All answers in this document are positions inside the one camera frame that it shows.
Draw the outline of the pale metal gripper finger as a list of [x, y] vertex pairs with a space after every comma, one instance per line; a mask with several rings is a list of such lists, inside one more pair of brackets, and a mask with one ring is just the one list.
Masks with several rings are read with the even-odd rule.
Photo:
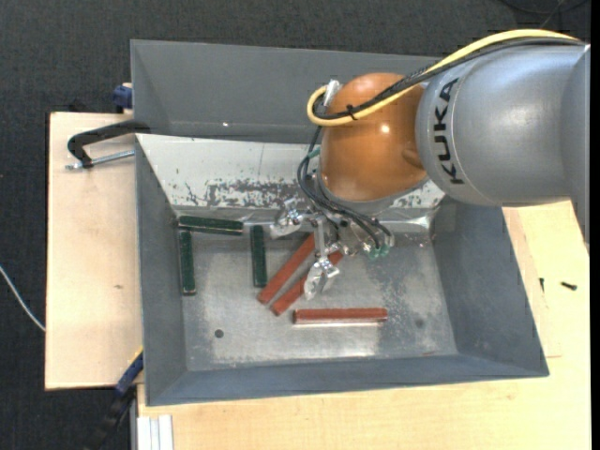
[[333, 262], [325, 262], [319, 278], [319, 292], [325, 292], [338, 274], [339, 269]]
[[317, 292], [320, 292], [325, 284], [326, 274], [323, 271], [322, 265], [315, 262], [308, 270], [305, 283], [303, 284], [304, 296], [313, 298]]

